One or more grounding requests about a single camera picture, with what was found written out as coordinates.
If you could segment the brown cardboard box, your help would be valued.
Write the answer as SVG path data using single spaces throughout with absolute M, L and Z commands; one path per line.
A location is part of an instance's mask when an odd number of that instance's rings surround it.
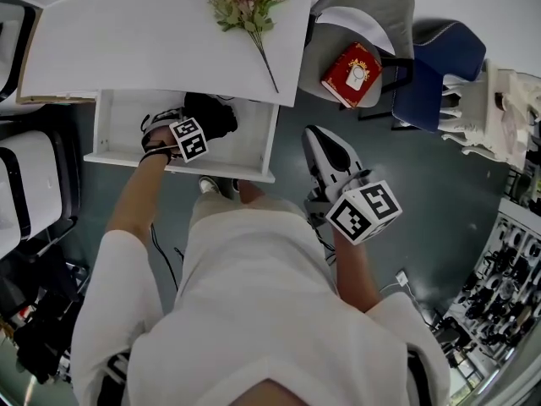
M 39 24 L 40 17 L 43 10 L 41 8 L 35 9 L 35 20 L 33 21 L 32 26 L 30 27 L 29 38 L 25 47 L 25 52 L 23 55 L 21 69 L 19 71 L 19 80 L 18 88 L 16 90 L 15 102 L 18 105 L 47 105 L 47 104 L 82 104 L 82 103 L 91 103 L 95 102 L 98 96 L 96 91 L 91 91 L 90 93 L 85 94 L 84 96 L 76 95 L 74 93 L 64 93 L 60 95 L 53 96 L 22 96 L 21 91 L 23 83 L 25 80 L 25 68 L 30 53 L 31 44 L 33 41 L 34 34 L 36 32 L 37 25 Z

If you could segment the blue upholstered chair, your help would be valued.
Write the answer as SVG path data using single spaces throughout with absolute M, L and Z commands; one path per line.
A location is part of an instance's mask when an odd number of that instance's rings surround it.
M 413 76 L 394 91 L 394 118 L 434 133 L 447 75 L 474 81 L 483 66 L 486 47 L 465 24 L 451 19 L 429 19 L 413 26 Z

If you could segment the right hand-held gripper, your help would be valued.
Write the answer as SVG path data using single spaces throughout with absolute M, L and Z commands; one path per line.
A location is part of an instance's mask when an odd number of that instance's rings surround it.
M 327 223 L 350 244 L 358 245 L 402 214 L 388 183 L 377 179 L 372 170 L 363 170 L 357 152 L 337 134 L 309 125 L 303 131 L 302 146 L 309 174 L 320 187 L 304 202 L 314 227 Z

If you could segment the white and black machine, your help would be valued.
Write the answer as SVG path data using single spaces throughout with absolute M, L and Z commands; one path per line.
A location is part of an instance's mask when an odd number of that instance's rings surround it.
M 0 103 L 18 89 L 23 59 L 35 21 L 34 8 L 0 3 Z
M 55 129 L 0 140 L 0 258 L 58 221 L 75 225 L 80 209 L 79 155 Z

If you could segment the person's left forearm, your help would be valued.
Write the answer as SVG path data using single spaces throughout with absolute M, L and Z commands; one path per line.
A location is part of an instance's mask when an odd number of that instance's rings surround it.
M 124 231 L 147 244 L 157 211 L 167 156 L 146 157 L 134 170 L 115 205 L 107 231 Z

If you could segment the white drawer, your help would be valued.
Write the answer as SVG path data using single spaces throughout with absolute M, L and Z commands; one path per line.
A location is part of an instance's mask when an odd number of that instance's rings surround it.
M 85 160 L 136 167 L 144 154 L 140 124 L 145 116 L 180 107 L 184 96 L 183 91 L 100 91 L 96 99 L 93 151 Z M 166 170 L 274 183 L 270 160 L 280 106 L 234 97 L 224 103 L 235 112 L 238 130 L 210 141 L 209 152 L 189 163 L 173 159 Z

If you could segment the pink and green flower bouquet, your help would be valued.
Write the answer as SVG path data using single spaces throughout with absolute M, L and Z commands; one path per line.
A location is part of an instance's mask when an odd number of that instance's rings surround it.
M 223 32 L 242 30 L 257 48 L 276 93 L 279 92 L 264 47 L 264 34 L 273 30 L 271 10 L 287 0 L 207 0 L 213 17 Z

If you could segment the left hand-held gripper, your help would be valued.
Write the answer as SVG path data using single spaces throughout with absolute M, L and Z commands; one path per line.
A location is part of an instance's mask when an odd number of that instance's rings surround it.
M 160 146 L 151 149 L 146 146 L 149 133 L 156 128 L 168 126 L 177 141 L 177 146 Z M 151 116 L 147 114 L 141 122 L 143 138 L 141 141 L 145 156 L 165 154 L 168 161 L 181 158 L 185 163 L 191 162 L 208 152 L 207 140 L 201 127 L 192 118 L 185 118 L 182 108 L 173 108 Z

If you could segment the white ornate carved table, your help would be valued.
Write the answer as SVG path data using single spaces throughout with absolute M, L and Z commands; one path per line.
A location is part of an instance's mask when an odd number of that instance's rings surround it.
M 541 78 L 501 69 L 487 59 L 476 80 L 443 92 L 451 94 L 459 100 L 440 109 L 442 139 L 461 145 L 465 155 L 523 170 L 534 124 L 541 121 Z

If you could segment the person's left hand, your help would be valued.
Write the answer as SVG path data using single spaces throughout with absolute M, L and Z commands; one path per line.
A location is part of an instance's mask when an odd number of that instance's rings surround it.
M 177 141 L 168 126 L 156 128 L 149 133 L 147 147 L 154 149 L 160 146 L 177 146 Z

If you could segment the red book with gold trim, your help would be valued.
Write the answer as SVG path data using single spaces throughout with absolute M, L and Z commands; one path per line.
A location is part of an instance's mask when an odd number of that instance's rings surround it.
M 347 76 L 354 65 L 367 71 L 360 91 L 346 85 Z M 345 108 L 373 107 L 380 99 L 382 71 L 379 54 L 360 42 L 350 43 L 321 78 L 322 86 Z

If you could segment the white desk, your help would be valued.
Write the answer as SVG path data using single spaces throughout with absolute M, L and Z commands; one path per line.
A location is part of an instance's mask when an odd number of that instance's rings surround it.
M 43 9 L 21 95 L 196 91 L 291 106 L 311 3 L 271 10 L 264 47 L 276 93 L 248 35 L 223 32 L 207 0 L 63 0 Z

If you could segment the person's beige trousers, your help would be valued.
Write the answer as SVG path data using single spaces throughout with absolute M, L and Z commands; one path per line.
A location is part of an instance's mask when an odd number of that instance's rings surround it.
M 192 228 L 197 222 L 206 217 L 220 213 L 237 210 L 239 204 L 235 200 L 228 199 L 226 196 L 208 192 L 199 196 L 194 203 L 192 216 L 189 222 L 189 228 Z

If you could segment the rack of black white devices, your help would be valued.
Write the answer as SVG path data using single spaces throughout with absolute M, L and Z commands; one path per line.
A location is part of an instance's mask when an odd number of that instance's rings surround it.
M 494 360 L 541 321 L 541 217 L 502 199 L 481 256 L 445 317 Z

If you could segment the black office chair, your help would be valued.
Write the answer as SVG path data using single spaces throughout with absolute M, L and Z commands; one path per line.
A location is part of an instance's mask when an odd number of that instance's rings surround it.
M 17 362 L 37 382 L 61 374 L 89 279 L 58 245 L 43 255 L 13 251 L 0 260 L 0 321 L 13 329 Z

